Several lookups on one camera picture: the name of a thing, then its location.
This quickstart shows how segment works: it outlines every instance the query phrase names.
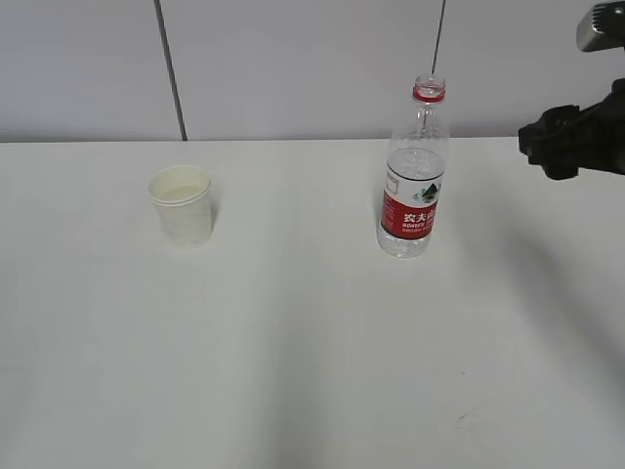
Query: red bottle cap ring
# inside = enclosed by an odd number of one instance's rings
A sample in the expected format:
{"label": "red bottle cap ring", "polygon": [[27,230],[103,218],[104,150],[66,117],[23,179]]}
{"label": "red bottle cap ring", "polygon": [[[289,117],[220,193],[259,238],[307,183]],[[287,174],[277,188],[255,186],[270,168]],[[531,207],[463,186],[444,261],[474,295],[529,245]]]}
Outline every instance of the red bottle cap ring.
{"label": "red bottle cap ring", "polygon": [[442,100],[445,99],[445,91],[442,90],[442,92],[439,95],[435,95],[435,96],[424,96],[421,93],[419,93],[419,89],[415,86],[412,89],[412,97],[415,100],[423,101],[424,103],[440,103]]}

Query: metal part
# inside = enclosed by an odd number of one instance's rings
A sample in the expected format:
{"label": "metal part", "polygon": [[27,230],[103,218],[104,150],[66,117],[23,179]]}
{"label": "metal part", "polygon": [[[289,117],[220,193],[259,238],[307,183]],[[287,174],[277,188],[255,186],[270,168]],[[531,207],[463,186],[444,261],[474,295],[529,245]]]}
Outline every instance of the metal part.
{"label": "metal part", "polygon": [[622,39],[614,31],[606,31],[606,19],[624,18],[625,2],[604,2],[595,5],[577,25],[577,48],[582,52],[602,51],[622,47]]}
{"label": "metal part", "polygon": [[432,75],[434,75],[434,72],[437,70],[438,47],[440,46],[440,34],[442,32],[442,20],[445,17],[446,6],[447,6],[447,0],[442,0],[442,5],[440,6],[440,18],[438,19],[437,44],[434,48],[434,58],[432,59]]}

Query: cup rim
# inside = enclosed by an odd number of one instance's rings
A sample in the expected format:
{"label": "cup rim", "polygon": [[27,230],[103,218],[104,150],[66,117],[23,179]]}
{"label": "cup rim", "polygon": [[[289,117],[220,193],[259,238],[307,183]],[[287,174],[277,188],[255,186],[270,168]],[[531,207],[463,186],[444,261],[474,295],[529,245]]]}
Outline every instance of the cup rim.
{"label": "cup rim", "polygon": [[[172,169],[178,169],[178,168],[199,170],[203,174],[203,176],[206,178],[206,187],[199,193],[192,195],[190,197],[187,197],[187,198],[180,199],[180,200],[174,200],[174,201],[163,200],[162,198],[158,198],[157,196],[155,196],[150,190],[150,186],[152,185],[152,182],[157,177],[162,176],[163,173],[166,173],[167,171],[171,171]],[[206,172],[206,170],[202,168],[201,166],[198,166],[196,164],[174,164],[172,166],[167,166],[166,168],[163,168],[157,171],[154,175],[152,175],[151,178],[149,178],[149,180],[147,181],[147,195],[152,200],[152,202],[154,202],[156,205],[160,205],[163,207],[177,207],[177,206],[187,205],[188,203],[195,202],[196,200],[201,198],[204,194],[206,194],[210,187],[211,187],[211,178]]]}

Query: white wall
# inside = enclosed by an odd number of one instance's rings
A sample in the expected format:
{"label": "white wall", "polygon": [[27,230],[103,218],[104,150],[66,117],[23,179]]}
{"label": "white wall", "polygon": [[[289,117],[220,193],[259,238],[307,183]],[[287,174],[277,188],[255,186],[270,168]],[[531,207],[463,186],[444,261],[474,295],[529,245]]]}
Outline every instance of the white wall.
{"label": "white wall", "polygon": [[[613,50],[582,54],[588,0],[449,0],[439,72],[457,136],[515,135],[600,100]],[[386,137],[428,70],[439,0],[163,0],[190,139]]]}
{"label": "white wall", "polygon": [[4,0],[0,142],[179,140],[150,0]]}
{"label": "white wall", "polygon": [[[162,0],[190,139],[387,137],[428,70],[440,0]],[[456,136],[515,135],[600,100],[593,0],[448,0],[438,71]],[[0,142],[179,140],[152,0],[5,0]]]}

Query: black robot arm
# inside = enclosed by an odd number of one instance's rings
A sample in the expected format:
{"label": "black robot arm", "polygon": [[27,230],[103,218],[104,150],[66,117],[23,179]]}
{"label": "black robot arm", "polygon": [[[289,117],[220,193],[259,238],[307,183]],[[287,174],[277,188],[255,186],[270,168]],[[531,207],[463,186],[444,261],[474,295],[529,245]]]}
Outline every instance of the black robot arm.
{"label": "black robot arm", "polygon": [[[585,52],[625,47],[625,1],[593,7],[577,28]],[[577,176],[579,168],[625,175],[625,79],[594,106],[554,107],[519,130],[519,148],[529,164],[555,180]]]}

